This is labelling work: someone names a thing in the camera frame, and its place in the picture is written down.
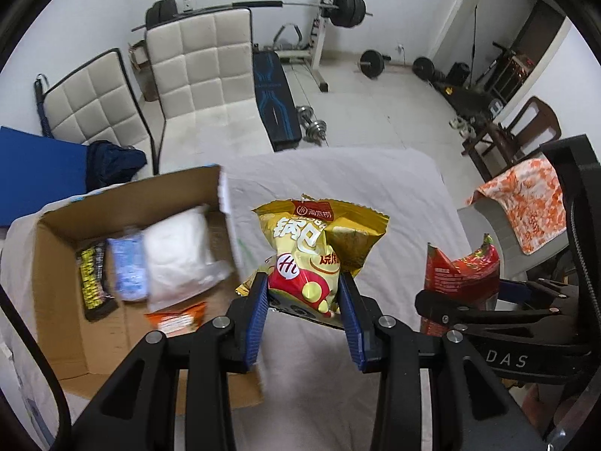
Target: white sheet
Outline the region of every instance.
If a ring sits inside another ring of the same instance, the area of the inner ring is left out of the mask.
[[[451,259],[470,252],[434,161],[414,150],[288,151],[227,163],[225,171],[242,277],[272,254],[251,209],[303,193],[390,216],[386,235],[356,282],[384,313],[415,330],[420,319],[414,298],[424,284],[427,243]],[[264,403],[233,412],[240,451],[369,449],[379,377],[357,370],[343,331],[270,312],[261,357]],[[429,447],[426,414],[424,446]]]

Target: beige chair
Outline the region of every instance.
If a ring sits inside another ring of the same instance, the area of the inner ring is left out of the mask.
[[[182,15],[146,31],[165,117],[161,173],[273,152],[259,115],[251,13]]]
[[[146,154],[146,166],[134,178],[158,173],[154,141],[119,49],[96,56],[50,88],[44,95],[44,110],[55,139],[132,146]]]

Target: cardboard box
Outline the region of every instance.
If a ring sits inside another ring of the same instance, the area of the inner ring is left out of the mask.
[[[90,399],[142,337],[152,330],[146,304],[123,304],[104,319],[83,317],[76,252],[92,241],[143,229],[202,204],[215,259],[233,262],[226,217],[219,211],[218,166],[179,171],[128,183],[43,215],[37,224],[32,291],[38,344],[65,392]],[[205,321],[224,315],[239,285],[236,273],[192,299],[206,301]],[[186,372],[181,372],[178,412],[184,409]],[[230,375],[233,408],[261,402],[255,373]]]

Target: orange floral towel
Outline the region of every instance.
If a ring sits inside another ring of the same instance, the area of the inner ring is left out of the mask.
[[[524,254],[566,230],[560,183],[545,157],[523,161],[478,187],[468,205],[482,196],[501,204]]]

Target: snack bag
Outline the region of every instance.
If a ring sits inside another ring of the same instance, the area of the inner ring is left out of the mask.
[[[103,319],[118,307],[115,298],[104,288],[105,250],[106,242],[100,241],[77,253],[83,316],[90,322]]]
[[[154,329],[167,337],[193,333],[202,322],[207,304],[200,302],[183,310],[170,310],[144,314]]]
[[[388,217],[338,200],[276,200],[254,210],[276,254],[257,271],[269,274],[270,305],[313,322],[342,327],[338,275],[361,270],[384,235]],[[247,295],[253,274],[238,287]]]
[[[148,297],[148,276],[141,232],[108,239],[115,265],[115,291],[121,300],[139,302]]]
[[[441,292],[480,310],[494,310],[500,270],[499,253],[488,234],[477,250],[455,261],[428,243],[424,289]],[[421,331],[429,336],[442,336],[448,329],[422,318]]]

